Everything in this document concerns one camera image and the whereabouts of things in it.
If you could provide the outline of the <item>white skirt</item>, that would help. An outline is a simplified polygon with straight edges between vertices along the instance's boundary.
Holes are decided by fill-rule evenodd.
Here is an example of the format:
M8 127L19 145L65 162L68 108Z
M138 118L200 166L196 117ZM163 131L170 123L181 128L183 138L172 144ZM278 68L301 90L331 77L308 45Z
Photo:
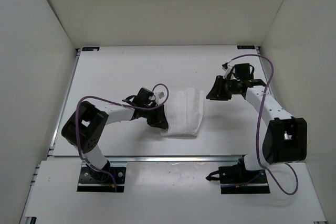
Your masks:
M169 127L160 134L168 138L196 138L203 119L204 91L188 88L173 91L164 105Z

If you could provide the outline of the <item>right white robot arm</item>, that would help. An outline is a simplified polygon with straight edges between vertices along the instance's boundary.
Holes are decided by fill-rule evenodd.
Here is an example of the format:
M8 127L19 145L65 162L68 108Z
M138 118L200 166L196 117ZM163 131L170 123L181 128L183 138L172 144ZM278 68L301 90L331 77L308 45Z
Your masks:
M267 84L254 77L249 63L222 65L225 74L217 76L206 96L208 100L228 101L241 95L258 112L257 123L265 123L265 134L257 129L256 150L242 157L235 169L236 178L248 182L254 171L274 164L303 161L307 157L307 122L287 112L268 92Z

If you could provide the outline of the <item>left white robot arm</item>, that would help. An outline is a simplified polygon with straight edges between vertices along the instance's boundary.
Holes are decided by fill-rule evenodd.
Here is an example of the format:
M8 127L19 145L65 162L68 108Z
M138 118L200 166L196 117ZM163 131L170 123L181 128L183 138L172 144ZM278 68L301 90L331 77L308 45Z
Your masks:
M167 130L169 123L165 116L164 104L169 91L141 88L136 95L130 95L122 103L86 96L61 130L61 135L74 146L82 161L98 181L110 175L110 162L102 154L98 142L105 126L117 122L146 119L150 127Z

